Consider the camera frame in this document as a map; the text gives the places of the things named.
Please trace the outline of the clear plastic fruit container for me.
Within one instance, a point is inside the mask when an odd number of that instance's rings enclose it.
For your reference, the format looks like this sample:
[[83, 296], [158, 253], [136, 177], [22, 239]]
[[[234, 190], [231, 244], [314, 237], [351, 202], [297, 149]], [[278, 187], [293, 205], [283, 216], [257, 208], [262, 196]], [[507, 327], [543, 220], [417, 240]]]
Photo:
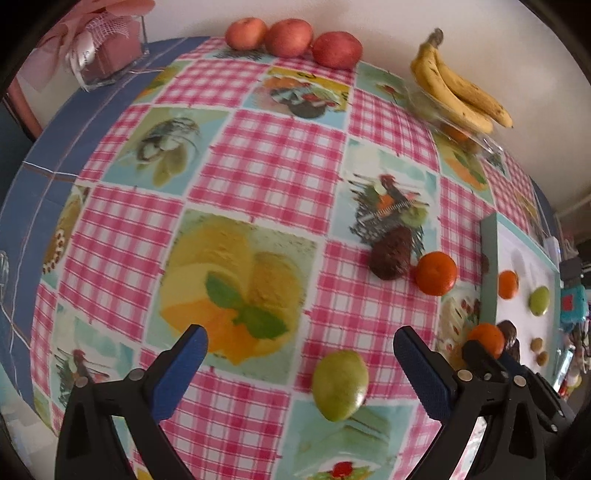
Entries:
[[408, 105], [411, 112], [430, 128], [455, 141], [465, 152], [485, 158], [504, 153], [491, 136], [463, 126], [454, 112], [425, 92], [414, 80], [406, 82]]

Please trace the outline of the teal small box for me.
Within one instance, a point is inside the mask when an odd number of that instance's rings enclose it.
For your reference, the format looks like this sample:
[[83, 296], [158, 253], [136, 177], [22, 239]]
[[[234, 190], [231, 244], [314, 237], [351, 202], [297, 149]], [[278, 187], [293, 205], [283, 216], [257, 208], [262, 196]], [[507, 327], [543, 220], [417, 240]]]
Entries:
[[589, 315], [586, 289], [579, 284], [561, 290], [560, 327], [570, 333]]

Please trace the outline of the small brown kiwi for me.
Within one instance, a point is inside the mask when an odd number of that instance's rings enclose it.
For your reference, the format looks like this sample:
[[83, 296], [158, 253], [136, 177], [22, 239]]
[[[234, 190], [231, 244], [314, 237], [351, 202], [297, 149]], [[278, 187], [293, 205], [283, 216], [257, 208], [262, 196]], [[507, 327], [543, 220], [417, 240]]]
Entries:
[[546, 366], [549, 361], [549, 354], [547, 351], [540, 352], [536, 357], [536, 362], [540, 367]]
[[533, 352], [539, 353], [543, 350], [544, 340], [540, 337], [534, 338], [531, 341], [530, 348]]

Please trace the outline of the orange tangerine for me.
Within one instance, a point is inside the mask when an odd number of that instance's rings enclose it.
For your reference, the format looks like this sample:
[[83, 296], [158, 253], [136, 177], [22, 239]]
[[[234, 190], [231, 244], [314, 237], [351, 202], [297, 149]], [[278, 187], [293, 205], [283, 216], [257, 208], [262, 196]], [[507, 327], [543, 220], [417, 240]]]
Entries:
[[505, 349], [505, 337], [493, 324], [482, 323], [474, 327], [467, 337], [468, 341], [477, 341], [494, 359], [498, 359]]
[[498, 276], [498, 295], [504, 300], [513, 299], [519, 292], [520, 279], [514, 270], [504, 270]]
[[420, 258], [411, 275], [417, 288], [424, 294], [442, 297], [456, 285], [458, 267], [448, 254], [433, 251]]

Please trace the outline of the red apple middle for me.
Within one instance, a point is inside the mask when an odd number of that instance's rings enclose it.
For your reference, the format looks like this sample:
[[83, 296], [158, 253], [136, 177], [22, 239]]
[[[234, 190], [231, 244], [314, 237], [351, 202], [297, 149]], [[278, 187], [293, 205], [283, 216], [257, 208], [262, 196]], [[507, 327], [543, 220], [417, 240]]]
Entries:
[[274, 23], [264, 37], [264, 46], [270, 55], [293, 58], [307, 52], [314, 38], [314, 30], [308, 21], [297, 18]]

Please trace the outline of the red apple left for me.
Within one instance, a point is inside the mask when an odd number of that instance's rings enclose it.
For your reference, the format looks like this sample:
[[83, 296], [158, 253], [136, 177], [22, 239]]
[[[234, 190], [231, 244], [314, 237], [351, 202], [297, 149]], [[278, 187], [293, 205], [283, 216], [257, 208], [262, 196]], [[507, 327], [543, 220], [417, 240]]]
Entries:
[[224, 39], [232, 49], [254, 50], [263, 45], [266, 33], [267, 26], [262, 19], [247, 17], [231, 23], [225, 31]]

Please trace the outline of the green pear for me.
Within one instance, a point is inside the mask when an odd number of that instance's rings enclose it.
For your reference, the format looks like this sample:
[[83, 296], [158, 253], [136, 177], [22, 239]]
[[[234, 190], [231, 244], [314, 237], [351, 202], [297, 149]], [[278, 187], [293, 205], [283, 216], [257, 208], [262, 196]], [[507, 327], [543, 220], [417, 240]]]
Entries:
[[529, 297], [530, 312], [536, 317], [545, 315], [550, 307], [550, 301], [550, 289], [547, 286], [536, 288]]
[[315, 366], [311, 393], [322, 416], [339, 422], [359, 410], [369, 383], [369, 369], [362, 356], [353, 350], [339, 350], [329, 353]]

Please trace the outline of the red apple right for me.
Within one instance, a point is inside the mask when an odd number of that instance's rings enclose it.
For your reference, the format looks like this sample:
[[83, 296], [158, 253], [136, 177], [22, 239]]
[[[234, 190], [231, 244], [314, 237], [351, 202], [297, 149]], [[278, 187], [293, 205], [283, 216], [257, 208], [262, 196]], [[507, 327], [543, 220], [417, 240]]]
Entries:
[[325, 68], [353, 70], [363, 56], [363, 45], [349, 32], [325, 32], [312, 43], [311, 55]]

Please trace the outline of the clear glass jar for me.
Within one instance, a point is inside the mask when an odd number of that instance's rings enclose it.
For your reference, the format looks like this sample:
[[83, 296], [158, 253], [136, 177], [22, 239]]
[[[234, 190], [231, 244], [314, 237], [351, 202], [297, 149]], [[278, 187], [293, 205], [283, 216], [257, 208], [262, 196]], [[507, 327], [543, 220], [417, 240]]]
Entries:
[[0, 251], [0, 303], [2, 304], [5, 299], [6, 288], [9, 280], [9, 259], [5, 251]]

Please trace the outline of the pink checkered tablecloth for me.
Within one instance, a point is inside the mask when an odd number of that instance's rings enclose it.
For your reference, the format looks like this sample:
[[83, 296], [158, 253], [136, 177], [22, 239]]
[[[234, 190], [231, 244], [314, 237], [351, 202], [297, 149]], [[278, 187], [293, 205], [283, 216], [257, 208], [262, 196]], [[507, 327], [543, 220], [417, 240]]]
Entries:
[[[233, 53], [217, 38], [110, 104], [89, 151], [62, 162], [74, 180], [48, 189], [30, 238], [40, 419], [58, 432], [80, 375], [120, 379], [194, 322], [209, 351], [163, 428], [195, 477], [406, 477], [438, 426], [394, 331], [410, 324], [454, 351], [479, 314], [481, 220], [538, 232], [523, 169], [428, 129], [387, 71]], [[398, 226], [412, 232], [410, 271], [382, 280], [370, 250]], [[442, 297], [411, 275], [433, 251], [458, 267]], [[339, 350], [362, 356], [370, 383], [332, 422], [311, 380]]]

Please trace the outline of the dark brown avocado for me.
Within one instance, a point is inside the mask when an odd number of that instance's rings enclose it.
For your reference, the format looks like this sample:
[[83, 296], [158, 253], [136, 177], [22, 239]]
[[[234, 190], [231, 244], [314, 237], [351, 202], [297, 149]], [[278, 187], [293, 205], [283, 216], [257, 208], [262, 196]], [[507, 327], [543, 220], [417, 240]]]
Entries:
[[406, 226], [390, 230], [370, 250], [369, 268], [382, 280], [397, 280], [411, 267], [412, 232]]
[[497, 327], [504, 336], [504, 350], [511, 355], [519, 353], [519, 341], [517, 338], [517, 328], [510, 320], [503, 320], [497, 324]]

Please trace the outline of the yellow banana bunch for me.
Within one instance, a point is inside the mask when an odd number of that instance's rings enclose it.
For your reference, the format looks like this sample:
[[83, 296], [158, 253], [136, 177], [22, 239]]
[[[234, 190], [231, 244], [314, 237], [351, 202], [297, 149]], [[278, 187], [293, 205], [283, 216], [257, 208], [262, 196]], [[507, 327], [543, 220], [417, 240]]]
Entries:
[[492, 95], [452, 70], [439, 53], [444, 32], [435, 28], [419, 46], [411, 71], [418, 85], [445, 107], [448, 117], [464, 129], [491, 134], [496, 122], [514, 126], [509, 112]]

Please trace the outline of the green pear in tray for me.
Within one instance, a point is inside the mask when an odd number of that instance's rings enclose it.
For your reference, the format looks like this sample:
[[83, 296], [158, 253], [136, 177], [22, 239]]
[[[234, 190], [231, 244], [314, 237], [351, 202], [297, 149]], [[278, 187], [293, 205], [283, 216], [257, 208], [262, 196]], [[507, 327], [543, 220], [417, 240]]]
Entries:
[[530, 312], [536, 317], [545, 315], [550, 307], [550, 301], [550, 289], [547, 286], [536, 288], [529, 297]]

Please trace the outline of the pink flower bouquet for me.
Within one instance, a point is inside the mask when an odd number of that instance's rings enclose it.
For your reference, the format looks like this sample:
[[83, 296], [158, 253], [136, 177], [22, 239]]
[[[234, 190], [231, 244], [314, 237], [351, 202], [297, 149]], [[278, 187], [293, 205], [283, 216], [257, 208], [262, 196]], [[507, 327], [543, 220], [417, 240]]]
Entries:
[[151, 0], [80, 1], [39, 41], [19, 75], [42, 91], [58, 69], [92, 91], [118, 80], [147, 53], [144, 16]]

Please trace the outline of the orange tangerine in tray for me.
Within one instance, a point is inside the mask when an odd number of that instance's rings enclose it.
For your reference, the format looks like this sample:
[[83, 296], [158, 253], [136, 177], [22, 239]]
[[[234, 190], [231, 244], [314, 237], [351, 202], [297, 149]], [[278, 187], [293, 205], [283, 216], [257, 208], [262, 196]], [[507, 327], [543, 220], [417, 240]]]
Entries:
[[513, 299], [519, 292], [520, 279], [514, 270], [504, 270], [498, 276], [498, 295], [504, 300]]

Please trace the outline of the white power strip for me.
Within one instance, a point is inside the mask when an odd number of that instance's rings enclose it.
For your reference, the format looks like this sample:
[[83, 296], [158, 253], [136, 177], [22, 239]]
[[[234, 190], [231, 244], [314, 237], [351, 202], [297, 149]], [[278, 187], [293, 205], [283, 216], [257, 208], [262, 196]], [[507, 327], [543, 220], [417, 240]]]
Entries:
[[561, 261], [561, 248], [559, 240], [554, 236], [549, 236], [544, 239], [544, 249], [546, 250], [548, 256], [554, 262]]

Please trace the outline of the red apple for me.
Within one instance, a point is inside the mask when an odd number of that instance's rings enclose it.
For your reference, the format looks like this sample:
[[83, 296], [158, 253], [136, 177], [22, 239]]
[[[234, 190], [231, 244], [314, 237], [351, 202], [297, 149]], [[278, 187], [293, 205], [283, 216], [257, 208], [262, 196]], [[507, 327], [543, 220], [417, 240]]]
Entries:
[[297, 18], [274, 23], [264, 37], [264, 46], [270, 55], [293, 58], [307, 52], [314, 38], [314, 30], [308, 21]]
[[225, 31], [224, 39], [232, 49], [254, 50], [263, 45], [266, 33], [267, 26], [262, 19], [247, 17], [231, 23]]
[[325, 32], [312, 43], [311, 55], [325, 68], [353, 70], [363, 56], [363, 45], [349, 32]]

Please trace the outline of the teal white tray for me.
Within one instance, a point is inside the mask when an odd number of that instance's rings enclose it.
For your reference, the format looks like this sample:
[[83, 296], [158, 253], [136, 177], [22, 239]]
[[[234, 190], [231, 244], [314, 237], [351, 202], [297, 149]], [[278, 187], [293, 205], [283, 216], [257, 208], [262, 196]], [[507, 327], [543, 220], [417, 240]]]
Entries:
[[[560, 276], [545, 251], [506, 216], [496, 212], [480, 222], [482, 283], [480, 321], [511, 321], [520, 341], [521, 363], [540, 373], [549, 383], [558, 375], [560, 351]], [[517, 292], [510, 299], [499, 296], [500, 275], [517, 275]], [[534, 291], [545, 287], [549, 305], [537, 316], [530, 309]]]

